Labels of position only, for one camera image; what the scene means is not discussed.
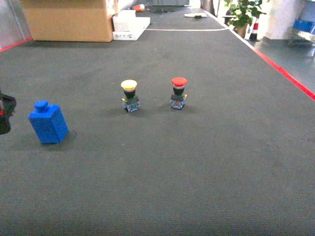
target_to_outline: white line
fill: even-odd
[[[227,28],[223,29],[146,29],[152,31],[222,31],[227,30]]]

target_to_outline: potted plant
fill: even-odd
[[[261,5],[263,0],[224,0],[225,6],[229,7],[229,14],[234,16],[229,23],[234,26],[234,30],[245,38],[247,25],[252,25],[253,18],[259,17],[263,12]]]

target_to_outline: red object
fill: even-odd
[[[24,40],[22,40],[22,41],[20,41],[20,42],[17,42],[17,43],[15,43],[15,44],[12,44],[12,45],[10,45],[10,46],[7,46],[7,47],[5,47],[5,48],[2,48],[2,49],[0,49],[0,53],[4,52],[4,51],[6,51],[6,50],[8,50],[8,49],[10,49],[10,48],[13,48],[13,47],[15,47],[15,46],[18,46],[18,45],[20,45],[20,44],[22,44],[22,43],[25,43],[25,42],[27,42],[27,41],[30,41],[30,40],[32,40],[32,39],[33,39],[33,38],[30,37],[30,38],[24,39]]]
[[[259,19],[259,16],[256,18],[256,22],[254,24],[253,30],[257,30],[258,29],[258,19]]]
[[[257,39],[257,33],[258,33],[258,22],[259,22],[259,16],[257,16],[254,27],[252,29],[252,33],[250,35],[250,38],[248,39],[248,41],[253,41],[253,42],[257,42],[259,41]]]
[[[172,84],[176,87],[184,87],[187,84],[187,80],[182,77],[176,77],[172,79]]]
[[[286,70],[284,70],[282,67],[275,64],[271,59],[269,59],[267,56],[265,56],[261,51],[254,48],[252,45],[248,45],[254,52],[256,52],[262,59],[264,59],[269,65],[271,65],[273,68],[275,68],[277,71],[279,71],[284,77],[286,77],[291,83],[293,83],[295,86],[297,86],[301,91],[303,91],[307,96],[309,96],[311,99],[315,101],[315,94],[310,91],[307,87],[305,87],[301,82],[296,80],[293,76],[291,76]]]

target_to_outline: traffic cone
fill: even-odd
[[[259,15],[256,18],[256,21],[255,21],[255,24],[254,24],[254,28],[252,29],[252,33],[251,33],[250,38],[248,39],[248,41],[251,41],[251,42],[258,42],[258,41],[260,41],[260,40],[257,39],[258,22],[259,22]]]

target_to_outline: blue crate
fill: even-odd
[[[295,20],[293,28],[304,31],[304,32],[310,32],[313,27],[314,22],[311,21],[303,21],[303,20]]]
[[[48,101],[37,101],[35,110],[29,115],[33,129],[41,143],[58,144],[68,132],[67,125],[58,105],[48,104]]]

